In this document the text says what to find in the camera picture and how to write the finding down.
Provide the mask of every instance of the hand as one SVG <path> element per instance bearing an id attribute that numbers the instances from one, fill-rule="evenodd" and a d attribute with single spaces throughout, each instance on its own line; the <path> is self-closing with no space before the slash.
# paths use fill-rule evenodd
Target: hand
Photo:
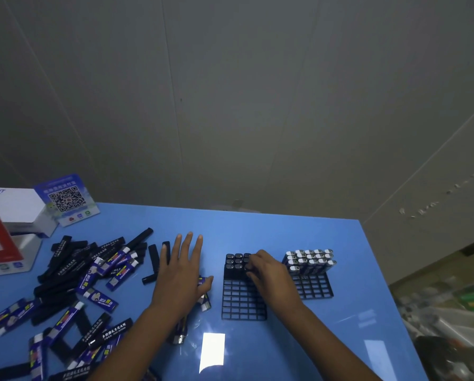
<path id="1" fill-rule="evenodd" d="M 191 259 L 189 259 L 189 245 L 193 233 L 189 232 L 182 243 L 182 235 L 177 235 L 171 251 L 170 264 L 166 263 L 166 246 L 161 247 L 159 257 L 159 274 L 152 295 L 151 306 L 172 315 L 177 322 L 186 316 L 196 301 L 212 287 L 213 276 L 198 286 L 200 253 L 203 237 L 198 236 Z"/>
<path id="2" fill-rule="evenodd" d="M 261 296 L 278 317 L 303 306 L 288 269 L 265 250 L 249 256 L 247 276 L 253 280 Z"/>

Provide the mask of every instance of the finger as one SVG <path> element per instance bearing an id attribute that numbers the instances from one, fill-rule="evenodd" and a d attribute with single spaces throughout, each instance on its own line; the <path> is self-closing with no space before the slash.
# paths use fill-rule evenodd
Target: finger
<path id="1" fill-rule="evenodd" d="M 213 280 L 214 280 L 214 277 L 211 275 L 210 277 L 206 278 L 205 282 L 203 282 L 198 287 L 198 298 L 200 298 L 202 295 L 207 293 L 212 288 L 212 281 Z"/>
<path id="2" fill-rule="evenodd" d="M 193 248 L 193 253 L 191 254 L 191 263 L 193 263 L 198 269 L 200 267 L 200 255 L 202 253 L 202 245 L 203 245 L 203 235 L 199 235 L 196 238 L 195 247 Z"/>
<path id="3" fill-rule="evenodd" d="M 188 232 L 184 242 L 182 242 L 181 246 L 181 254 L 178 256 L 178 260 L 182 263 L 187 263 L 189 261 L 189 246 L 191 245 L 191 240 L 193 239 L 193 233 L 191 231 Z"/>
<path id="4" fill-rule="evenodd" d="M 249 263 L 246 265 L 246 269 L 248 270 L 258 270 L 259 272 L 263 272 L 265 270 L 266 262 L 257 254 L 250 254 L 249 255 Z"/>
<path id="5" fill-rule="evenodd" d="M 182 234 L 177 234 L 175 242 L 173 243 L 173 248 L 171 250 L 170 264 L 176 265 L 178 262 L 178 251 L 182 242 Z"/>
<path id="6" fill-rule="evenodd" d="M 275 259 L 267 253 L 265 250 L 258 250 L 256 253 L 257 256 L 259 256 L 261 259 L 263 259 L 266 262 L 274 262 Z"/>
<path id="7" fill-rule="evenodd" d="M 260 281 L 260 279 L 256 276 L 256 274 L 254 274 L 253 272 L 251 271 L 248 271 L 246 273 L 246 275 L 251 278 L 251 280 L 253 281 L 253 283 L 255 284 L 256 288 L 258 289 L 258 291 L 260 292 L 260 294 L 262 295 L 263 297 L 263 286 L 262 286 L 262 282 Z"/>
<path id="8" fill-rule="evenodd" d="M 168 264 L 166 263 L 166 245 L 161 246 L 161 251 L 159 253 L 159 272 L 163 272 Z"/>

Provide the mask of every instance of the person's left hand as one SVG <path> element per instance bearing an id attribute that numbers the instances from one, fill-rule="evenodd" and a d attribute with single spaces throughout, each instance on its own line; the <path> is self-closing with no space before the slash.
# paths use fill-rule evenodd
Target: person's left hand
<path id="1" fill-rule="evenodd" d="M 189 232 L 181 247 L 182 235 L 177 235 L 171 251 L 170 264 L 166 263 L 165 245 L 161 247 L 159 257 L 159 274 L 151 306 L 173 315 L 176 321 L 191 311 L 196 301 L 210 290 L 214 279 L 210 276 L 198 286 L 203 236 L 199 235 L 196 239 L 189 259 L 189 245 L 192 239 L 193 233 Z"/>

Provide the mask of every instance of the blue tabletop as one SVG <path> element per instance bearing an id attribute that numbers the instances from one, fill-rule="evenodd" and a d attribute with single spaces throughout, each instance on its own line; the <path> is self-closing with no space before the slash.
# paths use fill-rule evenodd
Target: blue tabletop
<path id="1" fill-rule="evenodd" d="M 178 233 L 185 235 L 191 230 L 195 236 L 204 236 L 200 274 L 214 275 L 209 293 L 212 308 L 207 312 L 194 308 L 183 345 L 163 345 L 153 361 L 159 375 L 165 381 L 321 379 L 272 311 L 268 311 L 266 321 L 221 319 L 223 266 L 228 253 L 262 248 L 281 260 L 287 250 L 330 248 L 337 261 L 329 271 L 334 297 L 305 304 L 384 381 L 427 380 L 358 221 L 106 203 L 99 206 L 100 215 L 67 228 L 59 226 L 50 239 L 43 240 L 30 272 L 0 276 L 0 311 L 19 298 L 32 298 L 38 285 L 36 277 L 45 271 L 52 255 L 52 243 L 65 234 L 73 240 L 103 244 L 120 236 L 129 241 L 151 227 L 154 233 L 147 243 L 159 246 L 165 240 L 173 243 Z M 136 320 L 148 306 L 154 284 L 144 286 L 141 278 L 150 274 L 147 255 L 133 277 L 115 292 L 110 293 L 104 281 L 96 284 L 119 302 L 112 322 L 129 317 Z M 86 302 L 86 311 L 91 322 L 103 312 L 90 302 Z M 28 321 L 0 337 L 0 367 L 27 362 L 29 338 L 56 323 L 62 313 L 39 326 Z M 65 340 L 73 346 L 79 339 L 80 333 L 73 326 Z M 51 352 L 48 361 L 50 374 L 63 370 Z"/>

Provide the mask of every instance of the white box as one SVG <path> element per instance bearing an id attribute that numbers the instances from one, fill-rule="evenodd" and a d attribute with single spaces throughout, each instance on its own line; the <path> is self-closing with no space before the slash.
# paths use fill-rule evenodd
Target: white box
<path id="1" fill-rule="evenodd" d="M 0 275 L 23 273 L 32 269 L 36 255 L 42 240 L 36 234 L 25 234 L 12 236 L 12 240 L 18 247 L 23 259 L 14 262 L 1 262 Z"/>
<path id="2" fill-rule="evenodd" d="M 31 188 L 0 187 L 0 218 L 11 235 L 49 237 L 57 227 L 56 220 Z"/>

